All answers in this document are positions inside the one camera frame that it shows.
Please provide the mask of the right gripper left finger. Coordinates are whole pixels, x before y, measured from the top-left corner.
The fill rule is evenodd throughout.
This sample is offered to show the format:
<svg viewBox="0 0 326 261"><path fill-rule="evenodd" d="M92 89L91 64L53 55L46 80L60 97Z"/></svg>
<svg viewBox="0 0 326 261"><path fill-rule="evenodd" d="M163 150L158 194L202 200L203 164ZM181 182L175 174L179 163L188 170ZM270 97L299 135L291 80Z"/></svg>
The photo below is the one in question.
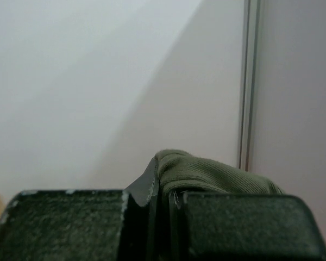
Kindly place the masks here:
<svg viewBox="0 0 326 261"><path fill-rule="evenodd" d="M0 260L156 260L157 163L123 190L25 190L0 218Z"/></svg>

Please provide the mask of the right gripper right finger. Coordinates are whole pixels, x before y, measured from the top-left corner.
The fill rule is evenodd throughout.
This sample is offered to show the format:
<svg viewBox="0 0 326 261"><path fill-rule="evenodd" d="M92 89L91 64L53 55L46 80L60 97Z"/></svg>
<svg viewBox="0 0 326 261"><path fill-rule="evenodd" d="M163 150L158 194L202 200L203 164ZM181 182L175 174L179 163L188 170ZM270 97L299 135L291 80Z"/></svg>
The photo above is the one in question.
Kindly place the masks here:
<svg viewBox="0 0 326 261"><path fill-rule="evenodd" d="M169 207L173 260L326 260L298 197L173 192Z"/></svg>

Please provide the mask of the olive green shorts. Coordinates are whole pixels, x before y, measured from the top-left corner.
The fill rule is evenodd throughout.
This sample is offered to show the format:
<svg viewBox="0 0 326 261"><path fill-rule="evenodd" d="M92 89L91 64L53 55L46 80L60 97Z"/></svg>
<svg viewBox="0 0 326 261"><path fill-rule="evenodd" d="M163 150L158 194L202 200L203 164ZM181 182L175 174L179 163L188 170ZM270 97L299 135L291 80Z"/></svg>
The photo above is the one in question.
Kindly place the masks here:
<svg viewBox="0 0 326 261"><path fill-rule="evenodd" d="M155 158L164 199L180 189L230 194L284 194L266 177L212 159L196 157L186 151L162 150L156 153Z"/></svg>

